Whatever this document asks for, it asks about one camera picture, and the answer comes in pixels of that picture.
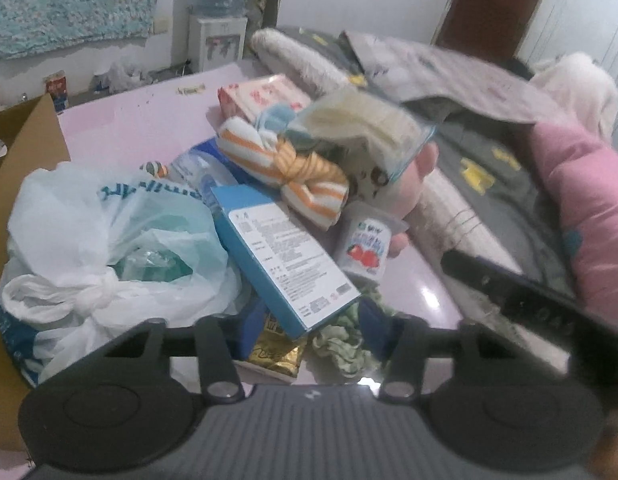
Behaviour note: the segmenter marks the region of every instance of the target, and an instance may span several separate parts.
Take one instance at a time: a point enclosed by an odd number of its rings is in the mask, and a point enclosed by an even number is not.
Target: small candy
[[[157,162],[156,160],[152,160],[151,162],[145,162],[143,165],[140,166],[140,169],[157,178],[165,178],[167,176],[167,173],[169,173],[167,167]]]

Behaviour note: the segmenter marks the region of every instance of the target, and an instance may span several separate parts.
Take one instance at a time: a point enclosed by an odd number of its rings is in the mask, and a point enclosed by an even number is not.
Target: carton
[[[0,275],[7,262],[7,221],[20,183],[33,170],[52,170],[69,152],[49,95],[0,113],[0,140],[7,155],[0,158]],[[28,386],[12,364],[0,337],[0,449],[22,450],[18,409]]]
[[[212,192],[220,241],[291,339],[325,324],[360,296],[279,196],[245,184]]]

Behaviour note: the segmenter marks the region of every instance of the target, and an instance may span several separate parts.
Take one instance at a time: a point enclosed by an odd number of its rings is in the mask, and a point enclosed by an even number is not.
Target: orange striped cloth
[[[340,218],[348,180],[339,166],[317,153],[297,155],[288,140],[268,130],[257,131],[240,117],[220,127],[217,143],[247,173],[279,187],[288,205],[317,226],[326,230]]]

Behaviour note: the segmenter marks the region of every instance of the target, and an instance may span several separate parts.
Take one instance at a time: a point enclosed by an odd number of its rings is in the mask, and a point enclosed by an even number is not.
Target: gold wrapper
[[[292,341],[280,328],[278,320],[267,314],[264,330],[258,337],[247,362],[296,378],[306,345],[306,336]]]

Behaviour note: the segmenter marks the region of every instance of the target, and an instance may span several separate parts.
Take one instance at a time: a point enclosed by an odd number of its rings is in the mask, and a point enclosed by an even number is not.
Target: round pad
[[[32,391],[20,407],[20,431],[36,460],[82,472],[148,463],[173,448],[194,415],[177,381],[152,376],[140,385],[96,384]]]
[[[431,396],[434,431],[471,462],[510,472],[571,465],[595,445],[602,410],[575,383],[466,386],[451,379]]]

